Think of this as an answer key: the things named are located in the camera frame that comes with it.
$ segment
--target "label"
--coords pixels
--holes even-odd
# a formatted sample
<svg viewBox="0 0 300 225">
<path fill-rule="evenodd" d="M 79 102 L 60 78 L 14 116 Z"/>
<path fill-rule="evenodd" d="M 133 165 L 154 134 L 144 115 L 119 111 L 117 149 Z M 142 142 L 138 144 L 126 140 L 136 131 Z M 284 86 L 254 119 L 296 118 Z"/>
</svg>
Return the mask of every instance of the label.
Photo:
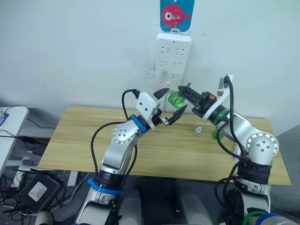
<svg viewBox="0 0 300 225">
<path fill-rule="evenodd" d="M 47 187 L 41 182 L 36 183 L 36 185 L 30 190 L 28 195 L 36 202 L 43 196 L 46 192 Z"/>
</svg>

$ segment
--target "metal arm segment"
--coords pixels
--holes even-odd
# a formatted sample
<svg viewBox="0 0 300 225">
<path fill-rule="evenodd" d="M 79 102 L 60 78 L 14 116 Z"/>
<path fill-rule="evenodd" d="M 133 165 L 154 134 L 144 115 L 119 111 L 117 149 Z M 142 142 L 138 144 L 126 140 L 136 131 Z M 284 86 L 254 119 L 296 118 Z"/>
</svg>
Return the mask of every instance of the metal arm segment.
<svg viewBox="0 0 300 225">
<path fill-rule="evenodd" d="M 229 87 L 226 87 L 222 80 L 220 80 L 218 93 L 228 95 Z M 210 120 L 218 129 L 225 124 L 221 132 L 235 141 L 230 131 L 229 110 L 220 104 L 227 96 L 222 96 L 217 101 L 211 93 L 203 92 L 200 95 L 189 86 L 190 84 L 179 86 L 178 89 L 180 94 L 195 106 L 192 111 L 204 121 Z M 256 129 L 237 113 L 233 115 L 233 130 L 247 153 L 246 156 L 251 159 L 251 164 L 246 166 L 241 163 L 238 166 L 237 174 L 244 178 L 235 181 L 235 188 L 228 191 L 226 202 L 239 218 L 244 218 L 252 209 L 270 212 L 268 180 L 272 158 L 279 149 L 278 142 L 272 134 Z"/>
<path fill-rule="evenodd" d="M 76 223 L 91 225 L 113 224 L 116 219 L 116 200 L 120 194 L 124 174 L 131 159 L 133 147 L 148 130 L 155 129 L 160 123 L 173 124 L 184 113 L 186 106 L 177 110 L 171 118 L 164 118 L 159 109 L 159 101 L 169 89 L 162 89 L 154 94 L 139 94 L 136 108 L 139 116 L 130 116 L 130 120 L 116 126 L 108 146 L 101 168 L 91 184 L 88 195 L 76 218 Z"/>
</svg>

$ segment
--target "pink fish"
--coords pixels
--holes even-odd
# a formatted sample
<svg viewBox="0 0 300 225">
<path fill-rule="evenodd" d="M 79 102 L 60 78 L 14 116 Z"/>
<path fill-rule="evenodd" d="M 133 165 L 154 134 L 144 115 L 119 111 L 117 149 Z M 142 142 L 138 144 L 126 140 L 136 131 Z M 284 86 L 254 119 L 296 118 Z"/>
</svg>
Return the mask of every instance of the pink fish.
<svg viewBox="0 0 300 225">
<path fill-rule="evenodd" d="M 177 25 L 180 24 L 184 18 L 191 19 L 191 14 L 184 15 L 182 8 L 178 5 L 170 4 L 167 5 L 163 11 L 163 20 L 165 25 L 168 27 L 175 27 L 175 20 L 177 20 Z"/>
</svg>

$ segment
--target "wooden tabletop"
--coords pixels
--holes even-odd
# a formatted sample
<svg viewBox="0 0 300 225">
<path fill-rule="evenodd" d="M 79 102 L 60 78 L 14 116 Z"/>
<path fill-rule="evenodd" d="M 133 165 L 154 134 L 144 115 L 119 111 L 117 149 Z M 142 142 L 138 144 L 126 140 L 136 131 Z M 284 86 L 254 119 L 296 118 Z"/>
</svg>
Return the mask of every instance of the wooden tabletop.
<svg viewBox="0 0 300 225">
<path fill-rule="evenodd" d="M 128 114 L 137 115 L 137 112 L 128 110 Z M 249 120 L 257 129 L 272 133 L 267 120 Z M 120 109 L 68 106 L 38 166 L 94 172 L 91 137 L 98 127 L 112 121 L 125 121 L 124 112 Z M 198 126 L 202 127 L 199 135 L 195 134 Z M 114 127 L 104 128 L 95 139 L 98 166 L 111 141 Z M 204 123 L 193 114 L 184 114 L 168 127 L 160 124 L 139 140 L 137 160 L 131 174 L 214 181 L 228 177 L 234 160 L 212 138 L 214 130 L 211 123 Z M 223 138 L 222 142 L 233 150 L 233 142 L 227 138 Z M 280 152 L 274 157 L 269 182 L 291 184 Z"/>
</svg>

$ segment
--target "blue ring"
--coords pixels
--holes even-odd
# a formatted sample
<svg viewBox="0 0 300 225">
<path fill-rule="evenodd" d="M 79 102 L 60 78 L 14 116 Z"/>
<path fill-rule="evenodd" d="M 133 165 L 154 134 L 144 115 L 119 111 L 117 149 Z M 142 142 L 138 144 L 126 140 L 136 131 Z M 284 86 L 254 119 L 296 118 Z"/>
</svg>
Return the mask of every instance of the blue ring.
<svg viewBox="0 0 300 225">
<path fill-rule="evenodd" d="M 143 124 L 141 124 L 141 122 L 134 115 L 131 115 L 130 118 L 136 123 L 136 125 L 139 127 L 143 134 L 147 132 L 146 127 Z"/>
<path fill-rule="evenodd" d="M 261 215 L 261 216 L 257 219 L 255 225 L 260 225 L 260 224 L 262 224 L 262 222 L 263 222 L 264 220 L 266 220 L 267 218 L 270 218 L 270 217 L 283 217 L 283 216 L 278 215 L 278 214 L 273 214 L 273 213 L 266 213 L 266 214 Z"/>
<path fill-rule="evenodd" d="M 110 190 L 110 189 L 105 189 L 105 188 L 99 187 L 98 185 L 95 184 L 95 182 L 92 178 L 88 179 L 88 184 L 90 184 L 92 186 L 92 188 L 95 189 L 96 191 L 100 191 L 105 194 L 109 194 L 109 195 L 121 194 L 121 191 L 118 191 L 118 190 Z"/>
</svg>

